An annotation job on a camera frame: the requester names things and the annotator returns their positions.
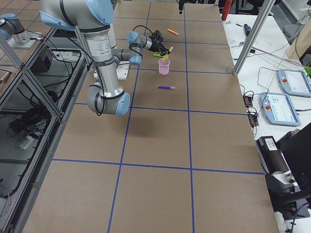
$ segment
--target purple marker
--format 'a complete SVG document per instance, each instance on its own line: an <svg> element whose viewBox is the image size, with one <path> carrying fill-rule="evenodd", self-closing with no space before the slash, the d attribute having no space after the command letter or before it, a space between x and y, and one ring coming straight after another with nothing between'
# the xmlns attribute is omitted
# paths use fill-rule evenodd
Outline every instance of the purple marker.
<svg viewBox="0 0 311 233"><path fill-rule="evenodd" d="M158 85L156 86L157 88L161 88L161 89L175 89L174 86L162 86L162 85Z"/></svg>

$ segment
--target orange marker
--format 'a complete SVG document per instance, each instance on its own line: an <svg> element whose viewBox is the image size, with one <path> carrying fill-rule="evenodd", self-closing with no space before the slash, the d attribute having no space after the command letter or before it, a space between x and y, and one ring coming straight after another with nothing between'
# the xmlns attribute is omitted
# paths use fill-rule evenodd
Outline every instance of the orange marker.
<svg viewBox="0 0 311 233"><path fill-rule="evenodd" d="M173 31L172 29L167 29L169 32L171 32L171 33L173 33L173 34L175 34L175 35L179 35L177 32L175 32L175 31Z"/></svg>

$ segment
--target plastic cup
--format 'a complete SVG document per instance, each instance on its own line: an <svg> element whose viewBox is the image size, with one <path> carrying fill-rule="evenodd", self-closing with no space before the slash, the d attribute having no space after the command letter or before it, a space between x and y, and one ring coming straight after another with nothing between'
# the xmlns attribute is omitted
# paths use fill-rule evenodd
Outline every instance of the plastic cup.
<svg viewBox="0 0 311 233"><path fill-rule="evenodd" d="M163 60L163 58L159 59L159 73L162 75L166 75L170 71L170 63L171 61L167 58Z"/></svg>

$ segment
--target yellow marker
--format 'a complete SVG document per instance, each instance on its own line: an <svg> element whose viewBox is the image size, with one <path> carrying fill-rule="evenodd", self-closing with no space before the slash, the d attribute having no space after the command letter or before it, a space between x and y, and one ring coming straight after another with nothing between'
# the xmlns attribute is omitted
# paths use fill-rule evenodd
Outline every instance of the yellow marker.
<svg viewBox="0 0 311 233"><path fill-rule="evenodd" d="M175 31L173 31L172 29L167 29L169 32L171 32L171 33L173 33L173 34L175 34L175 35L179 35L177 32L175 32Z"/></svg>
<svg viewBox="0 0 311 233"><path fill-rule="evenodd" d="M171 53L173 50L173 46L170 47L169 52L167 54L164 55L163 60L165 61L166 58L169 57L169 53Z"/></svg>

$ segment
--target screen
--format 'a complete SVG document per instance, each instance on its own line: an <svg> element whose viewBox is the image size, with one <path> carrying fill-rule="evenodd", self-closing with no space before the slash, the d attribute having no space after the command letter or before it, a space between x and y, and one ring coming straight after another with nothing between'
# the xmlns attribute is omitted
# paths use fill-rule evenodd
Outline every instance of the screen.
<svg viewBox="0 0 311 233"><path fill-rule="evenodd" d="M310 90L308 89L301 72L286 70L284 73L291 91L299 93L310 93Z"/></svg>
<svg viewBox="0 0 311 233"><path fill-rule="evenodd" d="M296 122L286 96L267 94L266 98L276 121Z"/></svg>

